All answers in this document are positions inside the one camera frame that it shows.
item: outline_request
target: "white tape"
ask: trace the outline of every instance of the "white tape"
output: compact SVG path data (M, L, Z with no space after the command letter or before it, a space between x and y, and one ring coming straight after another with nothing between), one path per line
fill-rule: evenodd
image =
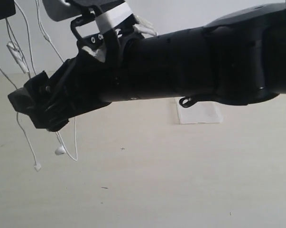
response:
M98 16L95 21L101 34L117 27L132 14L129 5L125 2Z

